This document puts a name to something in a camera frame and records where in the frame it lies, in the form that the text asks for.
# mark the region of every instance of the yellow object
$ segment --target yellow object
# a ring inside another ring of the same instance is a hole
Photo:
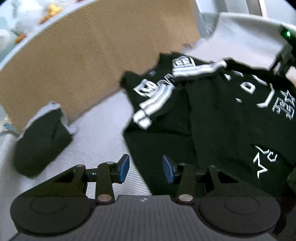
[[[63,9],[62,7],[58,7],[52,3],[52,4],[50,4],[50,7],[47,12],[50,15],[50,17],[52,17],[52,16],[58,14],[59,12],[61,12],[62,9]]]

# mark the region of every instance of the black jersey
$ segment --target black jersey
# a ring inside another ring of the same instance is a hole
[[[172,53],[144,75],[127,72],[121,84],[135,110],[124,137],[152,194],[174,194],[163,184],[167,154],[203,169],[219,166],[281,195],[296,156],[289,80],[232,59]],[[148,109],[151,103],[156,107]]]

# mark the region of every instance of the gray ribbed panel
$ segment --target gray ribbed panel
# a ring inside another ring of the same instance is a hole
[[[73,123],[77,126],[73,141],[50,163],[41,176],[45,174],[46,179],[49,179],[77,164],[96,168],[102,162],[119,161],[123,154],[129,154],[122,132],[132,114],[133,108],[124,91],[119,91],[92,108]],[[114,184],[113,189],[115,197],[120,194],[151,194],[132,158],[126,181],[123,184]],[[89,183],[86,194],[94,198],[94,193],[95,183]]]
[[[276,241],[264,234],[235,238],[204,225],[189,206],[173,203],[169,196],[121,196],[96,208],[80,228],[52,238],[18,234],[12,241]]]

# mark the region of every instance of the white wall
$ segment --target white wall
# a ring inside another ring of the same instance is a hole
[[[296,11],[285,0],[265,0],[265,5],[269,18],[296,25]]]

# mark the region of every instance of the brown panel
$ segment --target brown panel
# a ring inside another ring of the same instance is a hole
[[[144,72],[159,52],[200,36],[194,0],[101,0],[30,41],[0,72],[0,103],[18,129],[49,101],[70,120],[119,88],[124,70]]]

